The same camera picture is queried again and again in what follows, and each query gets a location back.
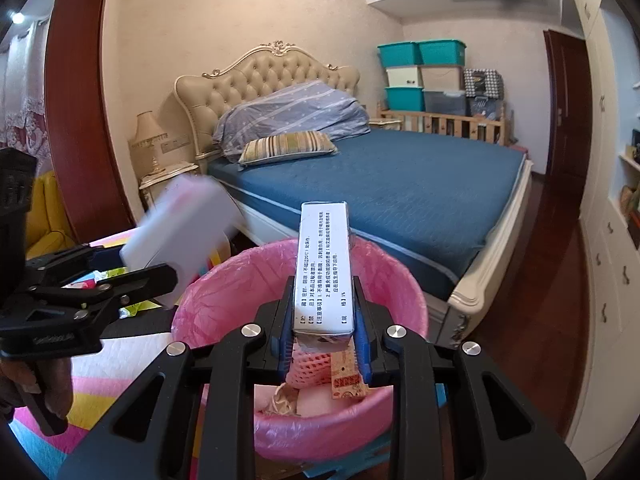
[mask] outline striped pillow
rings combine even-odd
[[[248,142],[242,151],[238,164],[240,166],[257,166],[281,160],[328,155],[337,151],[338,148],[329,140],[329,137],[321,132],[279,134]]]

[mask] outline bed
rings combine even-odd
[[[261,245],[297,236],[300,203],[345,200],[353,231],[409,267],[430,308],[429,339],[455,347],[486,314],[513,253],[532,163],[487,142],[372,128],[336,142],[340,153],[239,172],[211,134],[231,107],[295,83],[321,79],[354,95],[353,67],[324,65],[305,50],[262,44],[224,70],[182,76],[175,95],[193,129],[201,172],[234,197],[241,231]],[[327,186],[305,175],[321,171]]]

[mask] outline blue mattress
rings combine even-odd
[[[303,202],[345,201],[352,230],[401,260],[422,290],[446,300],[484,247],[523,155],[477,140],[372,129],[340,153],[209,174],[247,206],[298,230]]]

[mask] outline hand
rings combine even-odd
[[[44,381],[45,405],[51,413],[65,418],[74,400],[71,359],[52,359],[38,363]],[[23,406],[17,388],[29,394],[42,392],[36,376],[26,363],[0,359],[0,404]]]

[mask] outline screw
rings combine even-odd
[[[406,328],[401,325],[391,325],[386,329],[386,333],[389,337],[395,337],[396,339],[400,339],[401,337],[406,336]]]
[[[467,355],[478,355],[480,353],[480,345],[473,341],[462,343],[462,351]]]
[[[241,331],[244,337],[256,337],[257,335],[260,335],[262,329],[255,323],[249,323],[248,325],[243,326]]]
[[[174,341],[167,348],[166,352],[171,357],[176,357],[177,355],[181,355],[187,349],[187,345],[185,345],[182,341]]]

